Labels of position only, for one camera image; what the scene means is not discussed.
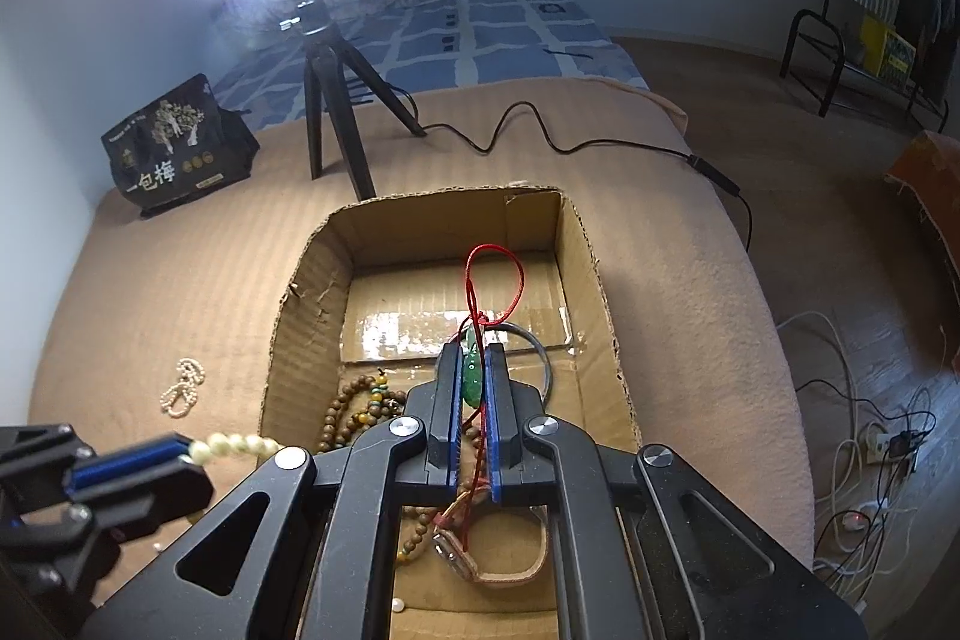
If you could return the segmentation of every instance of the red string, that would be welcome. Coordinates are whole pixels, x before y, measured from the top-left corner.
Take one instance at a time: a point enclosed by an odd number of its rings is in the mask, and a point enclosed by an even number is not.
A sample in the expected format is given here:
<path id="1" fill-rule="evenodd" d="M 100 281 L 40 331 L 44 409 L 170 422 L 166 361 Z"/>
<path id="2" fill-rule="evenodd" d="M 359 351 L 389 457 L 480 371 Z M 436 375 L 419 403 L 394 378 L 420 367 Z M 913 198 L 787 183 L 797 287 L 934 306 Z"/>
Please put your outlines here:
<path id="1" fill-rule="evenodd" d="M 515 294 L 514 299 L 510 302 L 510 306 L 504 309 L 503 312 L 493 320 L 488 319 L 486 314 L 478 309 L 476 290 L 473 288 L 473 280 L 470 278 L 470 266 L 473 264 L 473 258 L 476 258 L 479 253 L 485 253 L 487 251 L 501 253 L 501 255 L 507 256 L 511 261 L 514 261 L 515 266 L 517 266 L 517 294 Z M 501 247 L 498 244 L 479 244 L 470 250 L 467 256 L 467 267 L 464 269 L 464 286 L 467 288 L 467 310 L 470 313 L 470 320 L 473 320 L 474 330 L 478 328 L 479 324 L 500 325 L 510 317 L 512 311 L 514 311 L 514 309 L 517 308 L 517 304 L 520 303 L 520 296 L 523 294 L 523 265 L 520 263 L 520 258 L 511 253 L 506 247 Z M 477 344 L 482 344 L 479 335 L 477 336 Z"/>
<path id="2" fill-rule="evenodd" d="M 487 443 L 487 418 L 480 419 L 480 444 L 477 446 L 477 463 L 473 467 L 473 480 L 470 482 L 470 495 L 467 498 L 467 509 L 464 511 L 464 523 L 461 525 L 462 544 L 464 551 L 469 548 L 470 509 L 473 506 L 473 494 L 477 490 L 480 477 L 480 465 L 483 464 L 483 451 Z"/>
<path id="3" fill-rule="evenodd" d="M 510 302 L 510 306 L 508 306 L 507 309 L 504 309 L 503 312 L 493 320 L 488 318 L 486 313 L 480 311 L 480 307 L 477 304 L 476 289 L 473 287 L 473 280 L 470 278 L 470 266 L 473 264 L 473 258 L 476 258 L 479 253 L 485 252 L 500 253 L 501 255 L 507 256 L 507 258 L 510 258 L 511 261 L 514 261 L 515 266 L 517 266 L 517 293 L 515 293 L 514 299 Z M 520 296 L 523 295 L 523 265 L 520 263 L 520 258 L 517 258 L 517 256 L 510 252 L 506 247 L 501 247 L 498 244 L 477 245 L 470 250 L 470 253 L 467 256 L 467 265 L 464 268 L 464 288 L 467 290 L 467 311 L 469 311 L 469 320 L 471 320 L 473 323 L 473 335 L 476 338 L 478 347 L 480 348 L 480 367 L 481 376 L 483 376 L 483 374 L 485 374 L 486 367 L 486 361 L 483 358 L 483 326 L 500 325 L 510 317 L 512 311 L 514 311 L 517 308 L 517 304 L 520 303 Z M 460 325 L 460 328 L 457 331 L 458 339 L 460 336 L 460 331 L 463 330 L 466 323 L 467 321 L 464 320 L 464 323 Z M 470 424 L 478 414 L 482 414 L 484 406 L 485 405 L 482 403 L 479 408 L 474 411 L 472 416 L 467 419 L 467 424 Z M 480 465 L 483 463 L 483 452 L 486 443 L 487 416 L 483 415 L 480 418 L 480 444 L 477 446 L 477 463 L 473 468 L 473 480 L 470 482 L 470 495 L 469 499 L 467 499 L 467 510 L 464 512 L 464 523 L 462 525 L 464 551 L 467 550 L 467 545 L 469 544 L 470 508 L 473 506 L 473 494 L 477 490 L 477 483 L 480 480 Z"/>

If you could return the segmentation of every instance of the cardboard box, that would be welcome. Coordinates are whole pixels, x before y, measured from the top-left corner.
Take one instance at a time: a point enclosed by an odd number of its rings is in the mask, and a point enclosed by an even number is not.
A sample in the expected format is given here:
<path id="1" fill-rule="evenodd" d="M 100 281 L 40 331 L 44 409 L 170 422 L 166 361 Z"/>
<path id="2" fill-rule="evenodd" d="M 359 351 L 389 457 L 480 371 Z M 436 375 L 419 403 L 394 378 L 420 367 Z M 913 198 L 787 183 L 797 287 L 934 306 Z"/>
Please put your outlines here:
<path id="1" fill-rule="evenodd" d="M 537 187 L 386 197 L 332 213 L 307 243 L 280 306 L 262 434 L 316 451 L 325 410 L 347 379 L 382 369 L 394 389 L 431 381 L 440 346 L 467 315 L 464 260 L 484 242 L 510 248 L 523 262 L 526 286 L 511 320 L 548 350 L 548 411 L 598 443 L 636 450 L 640 433 L 589 240 L 570 200 Z M 480 256 L 474 285 L 482 309 L 501 311 L 517 272 L 507 258 Z M 512 379 L 539 386 L 539 359 L 514 339 L 506 342 Z M 401 530 L 400 543 L 409 531 Z M 517 572 L 534 560 L 539 530 L 493 513 L 470 530 L 470 542 L 485 569 Z M 395 636 L 469 632 L 458 615 L 464 612 L 487 614 L 468 624 L 478 633 L 494 626 L 503 636 L 556 633 L 549 567 L 531 584 L 493 590 L 462 581 L 423 544 L 397 568 L 395 595 L 407 605 L 394 618 Z"/>

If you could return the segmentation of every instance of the metal screw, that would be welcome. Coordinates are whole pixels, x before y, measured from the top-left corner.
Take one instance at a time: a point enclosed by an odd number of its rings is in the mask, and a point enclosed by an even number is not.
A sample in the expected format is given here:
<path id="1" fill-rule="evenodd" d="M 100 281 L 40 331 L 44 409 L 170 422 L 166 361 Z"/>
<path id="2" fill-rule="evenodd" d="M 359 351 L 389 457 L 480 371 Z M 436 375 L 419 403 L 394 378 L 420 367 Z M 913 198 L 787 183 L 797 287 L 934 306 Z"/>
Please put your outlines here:
<path id="1" fill-rule="evenodd" d="M 89 521 L 92 513 L 90 513 L 90 508 L 85 504 L 73 504 L 73 506 L 66 511 L 66 514 L 71 521 L 82 523 Z"/>
<path id="2" fill-rule="evenodd" d="M 284 448 L 274 456 L 280 469 L 299 469 L 306 463 L 306 451 L 303 448 Z"/>
<path id="3" fill-rule="evenodd" d="M 394 418 L 390 422 L 390 433 L 398 437 L 408 437 L 417 432 L 419 432 L 419 421 L 416 418 L 411 418 L 409 415 Z"/>
<path id="4" fill-rule="evenodd" d="M 527 429 L 541 437 L 549 437 L 550 434 L 557 433 L 560 424 L 557 423 L 556 418 L 551 418 L 549 415 L 538 415 L 527 424 Z"/>
<path id="5" fill-rule="evenodd" d="M 643 460 L 652 467 L 668 467 L 673 463 L 673 451 L 665 445 L 649 445 L 643 449 Z"/>
<path id="6" fill-rule="evenodd" d="M 41 567 L 40 571 L 37 572 L 37 576 L 45 584 L 49 584 L 51 586 L 58 586 L 63 580 L 63 578 L 61 578 L 59 575 L 59 572 L 57 572 L 53 567 Z"/>

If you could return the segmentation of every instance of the black bag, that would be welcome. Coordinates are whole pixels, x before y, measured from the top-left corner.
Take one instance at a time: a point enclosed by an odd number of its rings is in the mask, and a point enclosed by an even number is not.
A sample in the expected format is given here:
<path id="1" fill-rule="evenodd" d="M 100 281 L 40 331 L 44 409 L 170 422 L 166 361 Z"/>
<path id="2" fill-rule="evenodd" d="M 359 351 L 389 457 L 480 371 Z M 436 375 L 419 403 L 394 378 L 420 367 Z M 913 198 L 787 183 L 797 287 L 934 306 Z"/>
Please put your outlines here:
<path id="1" fill-rule="evenodd" d="M 243 118 L 220 109 L 203 74 L 101 137 L 120 193 L 141 217 L 246 180 L 260 145 Z"/>

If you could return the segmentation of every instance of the wristwatch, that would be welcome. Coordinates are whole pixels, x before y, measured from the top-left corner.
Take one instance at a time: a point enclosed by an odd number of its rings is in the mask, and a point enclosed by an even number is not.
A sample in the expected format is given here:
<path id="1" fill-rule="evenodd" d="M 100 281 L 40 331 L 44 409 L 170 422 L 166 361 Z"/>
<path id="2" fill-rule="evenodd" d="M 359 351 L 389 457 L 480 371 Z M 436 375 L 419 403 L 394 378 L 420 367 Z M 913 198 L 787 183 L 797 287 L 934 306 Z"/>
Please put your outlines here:
<path id="1" fill-rule="evenodd" d="M 544 569 L 548 547 L 545 507 L 501 507 L 493 504 L 488 485 L 478 486 L 473 491 L 470 506 L 470 518 L 475 521 L 491 511 L 512 512 L 533 517 L 541 530 L 541 544 L 536 559 L 527 569 L 518 573 L 489 573 L 480 569 L 476 560 L 464 550 L 457 531 L 464 520 L 467 504 L 470 503 L 469 490 L 464 491 L 440 515 L 434 518 L 436 525 L 433 535 L 433 549 L 445 560 L 450 568 L 465 581 L 488 588 L 511 588 L 529 584 Z"/>

